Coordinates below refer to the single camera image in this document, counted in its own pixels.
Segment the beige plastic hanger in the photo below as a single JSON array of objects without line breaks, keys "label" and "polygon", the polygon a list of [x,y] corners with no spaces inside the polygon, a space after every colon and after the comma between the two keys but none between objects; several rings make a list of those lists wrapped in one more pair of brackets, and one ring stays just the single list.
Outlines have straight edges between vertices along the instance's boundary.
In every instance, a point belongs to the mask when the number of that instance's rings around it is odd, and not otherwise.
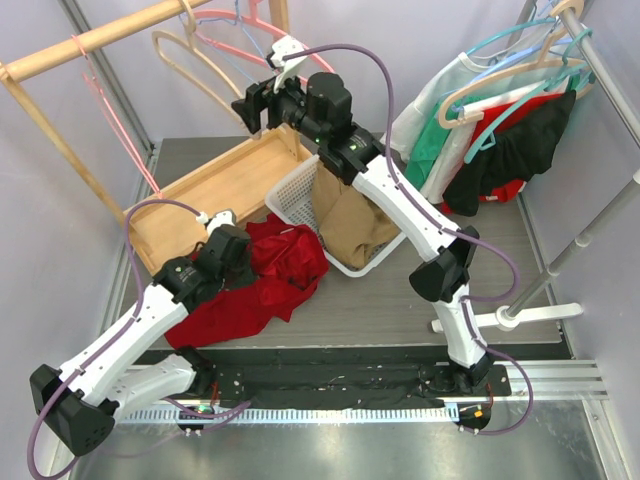
[{"label": "beige plastic hanger", "polygon": [[261,134],[251,133],[231,106],[233,100],[241,97],[239,86],[199,48],[198,27],[190,2],[180,0],[178,5],[178,15],[184,15],[181,20],[183,33],[178,35],[168,30],[153,30],[151,41],[156,55],[169,69],[220,106],[244,134],[259,139]]}]

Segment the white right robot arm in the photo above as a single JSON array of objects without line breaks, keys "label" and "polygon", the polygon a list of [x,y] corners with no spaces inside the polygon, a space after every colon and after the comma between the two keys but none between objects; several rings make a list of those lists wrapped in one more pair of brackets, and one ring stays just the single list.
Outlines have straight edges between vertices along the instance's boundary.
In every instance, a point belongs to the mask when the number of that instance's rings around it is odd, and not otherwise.
[{"label": "white right robot arm", "polygon": [[376,204],[401,230],[422,260],[409,282],[437,313],[453,386],[465,395],[483,388],[493,360],[481,343],[468,302],[469,266],[479,234],[449,221],[402,180],[382,144],[354,122],[352,95],[341,77],[319,72],[307,83],[297,77],[272,78],[249,86],[231,108],[252,134],[286,124],[313,141],[324,167]]}]

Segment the red skirt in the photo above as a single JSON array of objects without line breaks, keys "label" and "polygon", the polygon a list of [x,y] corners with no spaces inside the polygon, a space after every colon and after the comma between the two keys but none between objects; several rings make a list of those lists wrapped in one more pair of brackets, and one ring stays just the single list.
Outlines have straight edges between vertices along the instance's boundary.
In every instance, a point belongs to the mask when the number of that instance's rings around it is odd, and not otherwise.
[{"label": "red skirt", "polygon": [[306,225],[290,225],[269,214],[249,222],[252,282],[225,286],[171,328],[165,339],[174,349],[208,345],[259,334],[276,317],[285,322],[315,293],[329,263],[317,235]]}]

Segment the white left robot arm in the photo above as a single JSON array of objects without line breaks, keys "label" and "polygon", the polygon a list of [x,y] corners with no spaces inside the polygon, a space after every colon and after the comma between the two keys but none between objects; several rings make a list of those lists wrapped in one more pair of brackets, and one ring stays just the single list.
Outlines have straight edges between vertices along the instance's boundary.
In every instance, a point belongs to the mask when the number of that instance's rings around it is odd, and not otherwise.
[{"label": "white left robot arm", "polygon": [[213,300],[229,282],[251,277],[250,235],[212,230],[196,257],[167,261],[135,304],[101,337],[59,368],[43,364],[29,383],[37,413],[77,457],[94,451],[129,414],[168,396],[200,399],[215,369],[192,346],[136,373],[128,368],[160,336]]}]

